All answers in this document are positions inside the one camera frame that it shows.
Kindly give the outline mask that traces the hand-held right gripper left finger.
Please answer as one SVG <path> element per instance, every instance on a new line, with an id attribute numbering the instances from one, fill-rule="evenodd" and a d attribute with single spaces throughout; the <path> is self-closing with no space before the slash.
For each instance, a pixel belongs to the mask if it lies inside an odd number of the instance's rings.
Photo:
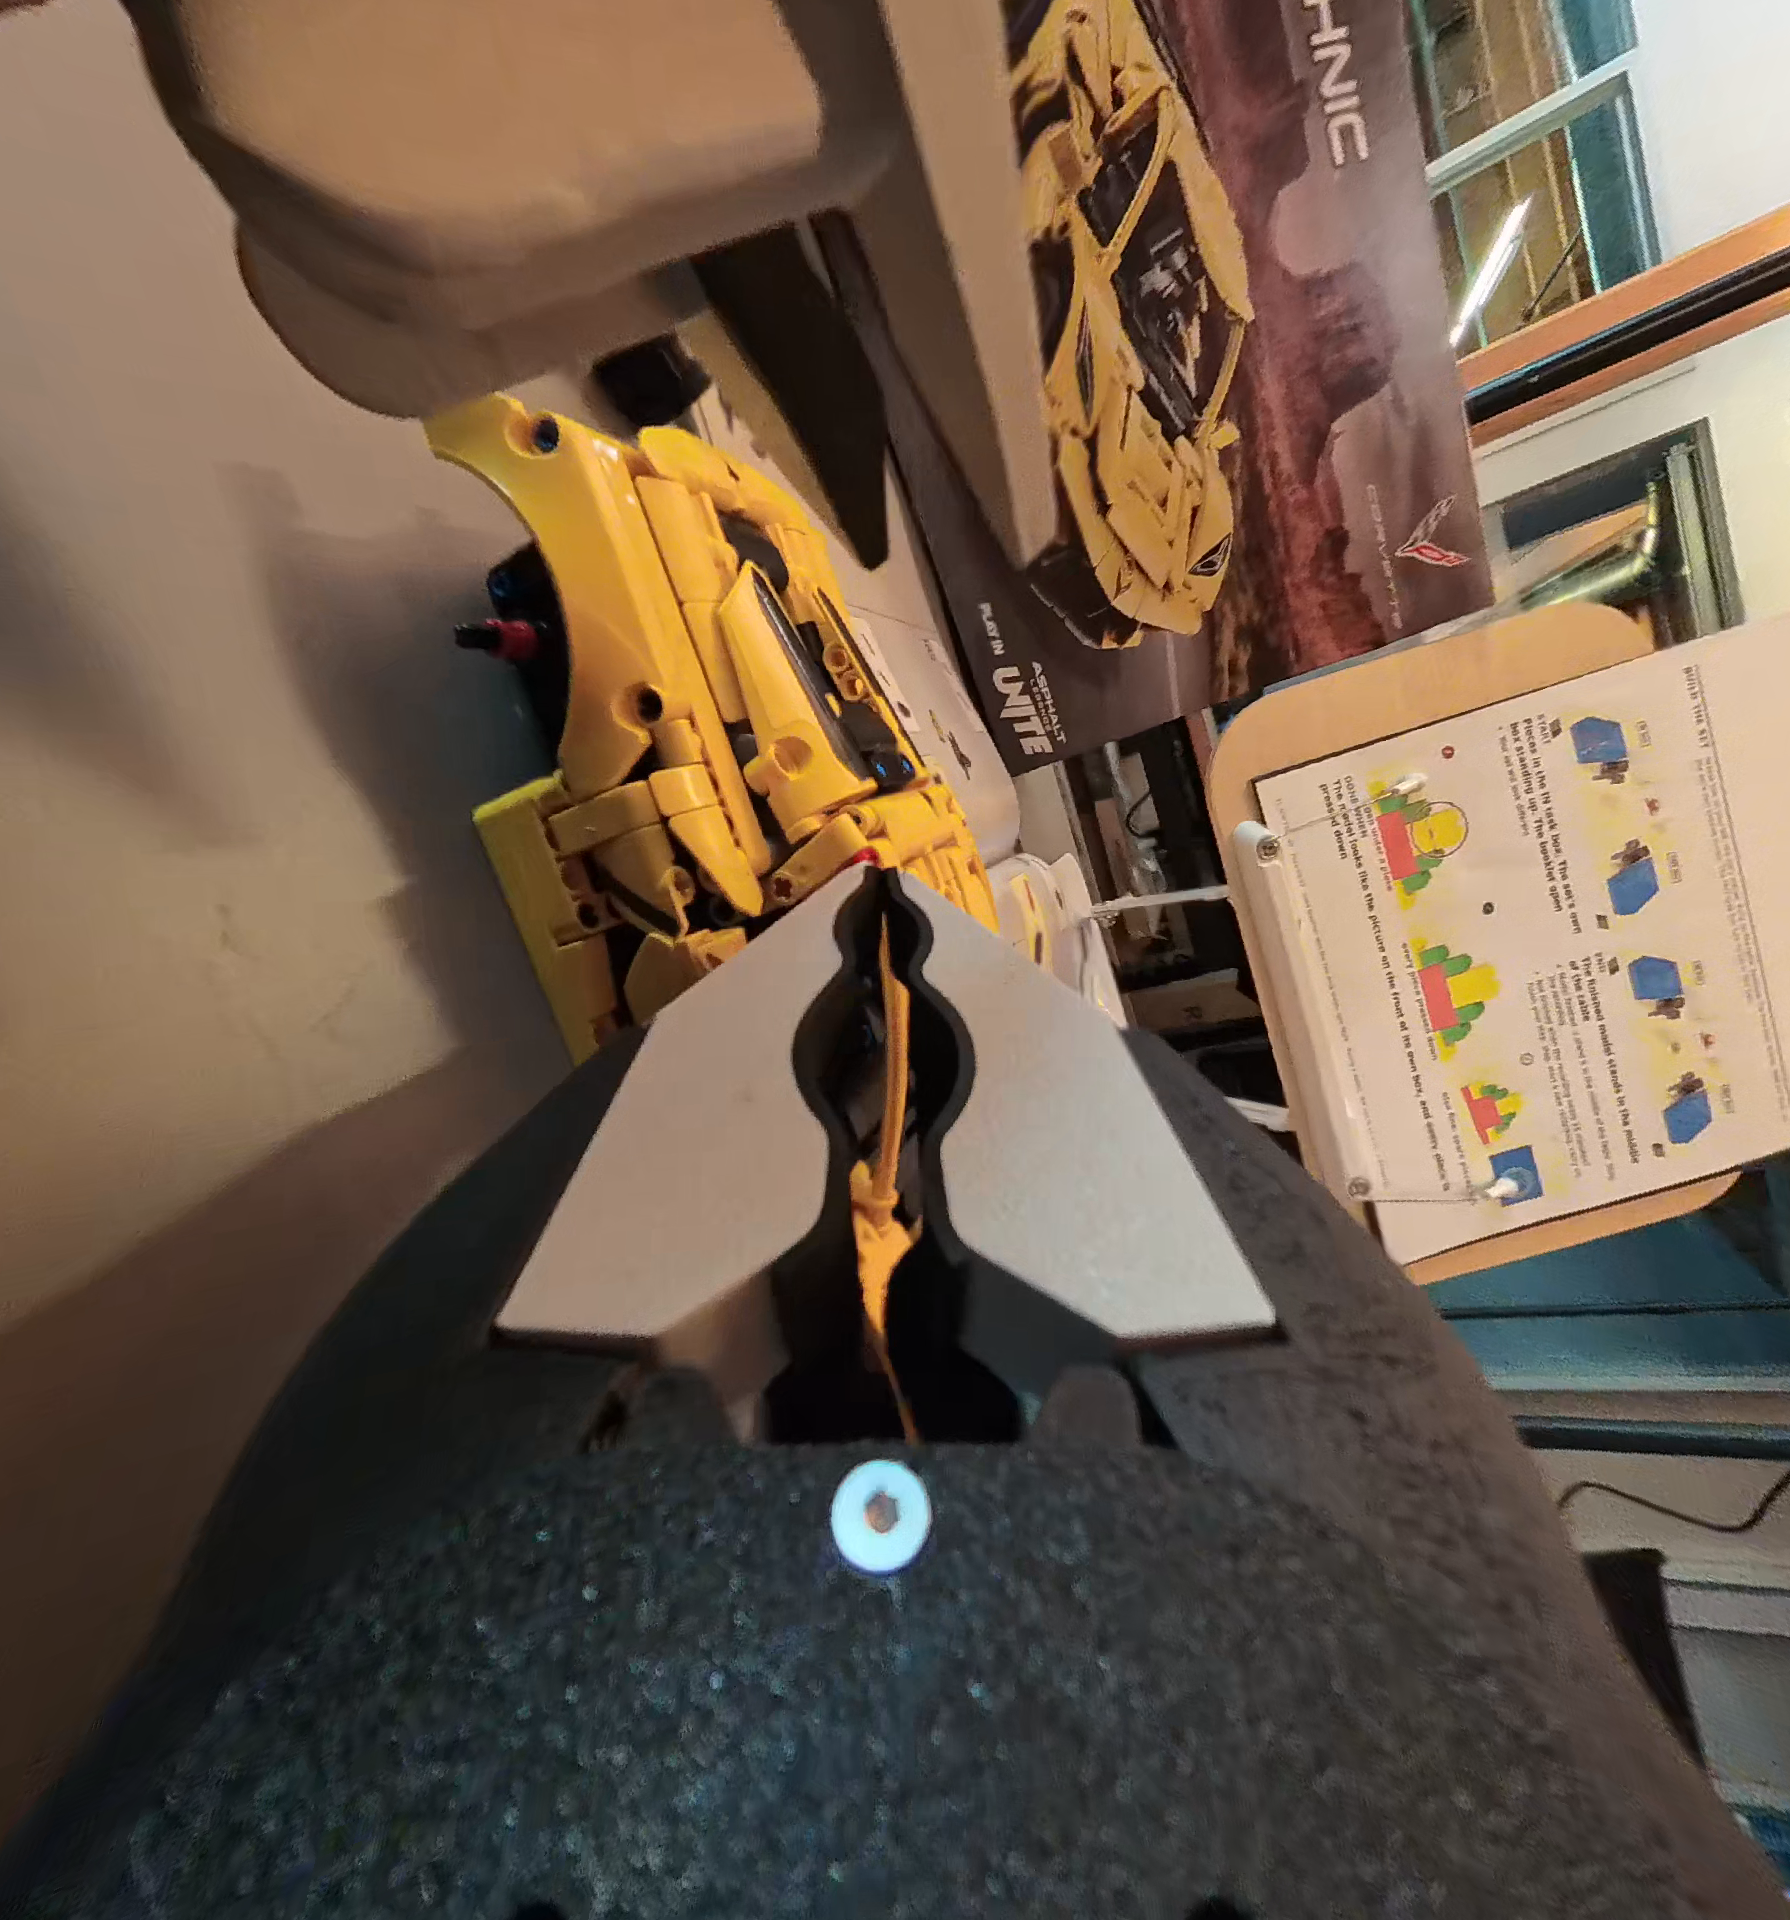
<path id="1" fill-rule="evenodd" d="M 882 1133 L 885 903 L 847 868 L 635 1036 L 500 1347 L 690 1371 L 773 1444 L 888 1436 L 852 1212 Z"/>

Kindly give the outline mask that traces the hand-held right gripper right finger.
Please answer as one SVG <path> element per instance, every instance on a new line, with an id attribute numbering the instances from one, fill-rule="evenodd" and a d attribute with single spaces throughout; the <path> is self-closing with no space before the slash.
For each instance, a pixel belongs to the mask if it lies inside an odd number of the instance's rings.
<path id="1" fill-rule="evenodd" d="M 1276 1338 L 1276 1311 L 1128 1036 L 915 880 L 909 1198 L 892 1364 L 918 1437 L 1010 1441 L 1075 1371 Z"/>

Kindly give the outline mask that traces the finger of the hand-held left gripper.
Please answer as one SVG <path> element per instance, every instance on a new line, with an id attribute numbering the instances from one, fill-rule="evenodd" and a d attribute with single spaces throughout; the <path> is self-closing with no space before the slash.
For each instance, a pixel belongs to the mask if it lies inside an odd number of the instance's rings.
<path id="1" fill-rule="evenodd" d="M 699 261 L 854 204 L 908 112 L 878 4 L 135 3 L 283 348 L 443 413 L 686 325 Z"/>
<path id="2" fill-rule="evenodd" d="M 1017 134 L 998 4 L 773 4 L 821 109 L 829 180 L 784 220 L 699 256 L 707 311 L 692 352 L 795 482 L 839 515 L 893 377 L 844 267 L 868 278 L 908 374 L 1010 566 L 1054 540 L 1053 455 L 1036 346 Z"/>

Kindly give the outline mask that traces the building instruction booklet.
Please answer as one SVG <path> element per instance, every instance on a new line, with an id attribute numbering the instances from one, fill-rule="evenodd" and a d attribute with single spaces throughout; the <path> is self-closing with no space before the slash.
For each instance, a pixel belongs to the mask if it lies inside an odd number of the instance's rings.
<path id="1" fill-rule="evenodd" d="M 1022 844 L 1017 787 L 962 678 L 931 562 L 893 465 L 882 466 L 882 492 L 889 536 L 882 566 L 865 567 L 846 540 L 826 533 L 842 607 L 908 736 L 954 787 L 978 852 L 992 867 Z"/>

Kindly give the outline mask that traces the yellow toy brick car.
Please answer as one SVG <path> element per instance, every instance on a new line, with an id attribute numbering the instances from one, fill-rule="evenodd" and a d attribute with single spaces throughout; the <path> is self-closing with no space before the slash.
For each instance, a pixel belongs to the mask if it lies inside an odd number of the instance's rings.
<path id="1" fill-rule="evenodd" d="M 573 1065 L 447 1194 L 477 1203 L 461 1250 L 477 1258 L 492 1343 L 635 1036 L 829 880 L 871 867 L 888 876 L 888 1078 L 852 1212 L 888 1376 L 882 1440 L 1023 1440 L 918 1437 L 893 1374 L 892 1281 L 919 1223 L 892 882 L 919 882 L 1053 976 L 865 658 L 827 539 L 795 495 L 682 430 L 623 444 L 493 396 L 426 438 L 524 529 L 493 573 L 492 615 L 461 637 L 557 694 L 550 772 L 477 815 Z"/>

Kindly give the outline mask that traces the grey desk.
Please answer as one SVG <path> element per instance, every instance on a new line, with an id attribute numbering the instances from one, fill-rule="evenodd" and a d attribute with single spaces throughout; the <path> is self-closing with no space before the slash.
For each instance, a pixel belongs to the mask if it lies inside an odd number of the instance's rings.
<path id="1" fill-rule="evenodd" d="M 267 338 L 115 4 L 0 18 L 0 1842 L 19 1912 L 507 1916 L 452 1763 L 241 1733 L 334 1579 L 576 1451 L 492 1343 L 594 1129 L 468 822 L 533 745 L 447 639 L 509 536 Z"/>

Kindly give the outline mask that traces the toy car set box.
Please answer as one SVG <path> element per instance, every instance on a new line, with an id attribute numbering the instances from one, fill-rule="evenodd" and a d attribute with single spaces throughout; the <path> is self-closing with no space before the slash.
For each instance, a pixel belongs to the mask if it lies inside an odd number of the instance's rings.
<path id="1" fill-rule="evenodd" d="M 1053 540 L 1013 562 L 849 293 L 950 660 L 1013 776 L 1491 598 L 1411 11 L 962 4 L 1003 65 Z"/>

